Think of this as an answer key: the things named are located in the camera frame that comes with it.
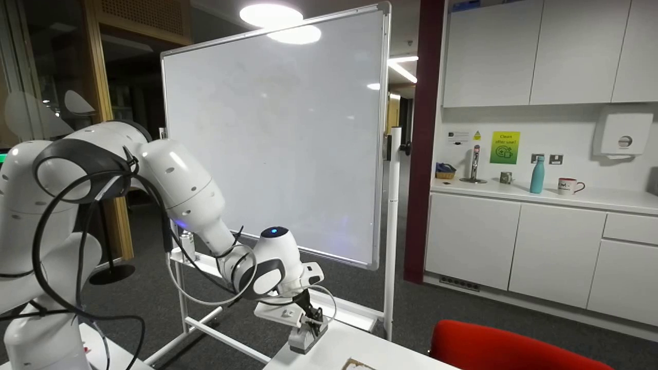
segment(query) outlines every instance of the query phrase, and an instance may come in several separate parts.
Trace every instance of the cabinet door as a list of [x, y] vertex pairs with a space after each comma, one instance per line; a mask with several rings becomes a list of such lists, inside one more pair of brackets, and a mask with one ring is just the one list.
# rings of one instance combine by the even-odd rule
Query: cabinet door
[[444, 107], [529, 104], [540, 3], [450, 13]]
[[522, 206], [509, 289], [585, 305], [605, 213], [551, 206]]
[[658, 247], [603, 241], [590, 310], [658, 324]]
[[658, 101], [658, 1], [634, 0], [613, 101]]
[[425, 269], [506, 289], [518, 204], [431, 192]]
[[609, 103], [630, 0], [544, 0], [531, 104]]

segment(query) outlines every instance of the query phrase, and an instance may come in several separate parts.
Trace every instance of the whiteboard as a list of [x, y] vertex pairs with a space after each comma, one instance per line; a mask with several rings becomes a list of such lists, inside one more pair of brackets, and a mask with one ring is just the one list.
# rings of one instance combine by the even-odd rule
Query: whiteboard
[[255, 31], [163, 54], [168, 138], [226, 196], [247, 234], [285, 225], [298, 245], [379, 266], [389, 11], [379, 5], [305, 25], [320, 40]]

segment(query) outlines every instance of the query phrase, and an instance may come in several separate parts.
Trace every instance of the kitchen counter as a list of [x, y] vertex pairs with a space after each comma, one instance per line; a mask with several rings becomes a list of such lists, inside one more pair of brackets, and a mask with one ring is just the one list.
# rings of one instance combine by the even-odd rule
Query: kitchen counter
[[658, 215], [658, 196], [641, 190], [616, 190], [616, 188], [583, 188], [574, 194], [560, 194], [558, 188], [544, 188], [534, 194], [529, 184], [504, 184], [498, 180], [464, 182], [464, 180], [433, 180], [433, 192], [460, 192], [473, 196], [516, 199], [531, 204], [555, 204], [571, 208], [609, 209]]

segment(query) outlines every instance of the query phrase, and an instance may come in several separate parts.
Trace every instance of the white wall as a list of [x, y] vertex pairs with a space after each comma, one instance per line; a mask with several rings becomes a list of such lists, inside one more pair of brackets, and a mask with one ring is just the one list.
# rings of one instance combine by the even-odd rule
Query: white wall
[[[547, 165], [544, 184], [555, 188], [558, 176], [575, 176], [599, 188], [643, 190], [652, 166], [658, 166], [658, 119], [652, 125], [645, 151], [628, 162], [599, 162], [592, 157], [592, 138], [599, 111], [551, 108], [448, 108], [444, 123], [436, 129], [433, 162], [450, 162], [459, 166], [456, 176], [464, 172], [467, 149], [448, 146], [448, 131], [481, 134], [481, 179], [498, 179], [499, 170], [511, 170], [514, 182], [529, 184], [532, 175], [531, 154], [563, 154], [563, 165]], [[489, 165], [492, 134], [520, 131], [518, 165]]]

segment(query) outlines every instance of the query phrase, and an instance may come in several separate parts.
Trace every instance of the yellow sign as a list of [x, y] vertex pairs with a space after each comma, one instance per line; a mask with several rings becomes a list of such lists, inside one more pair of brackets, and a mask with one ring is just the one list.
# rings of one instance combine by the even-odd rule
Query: yellow sign
[[492, 159], [495, 165], [516, 165], [520, 131], [494, 131]]

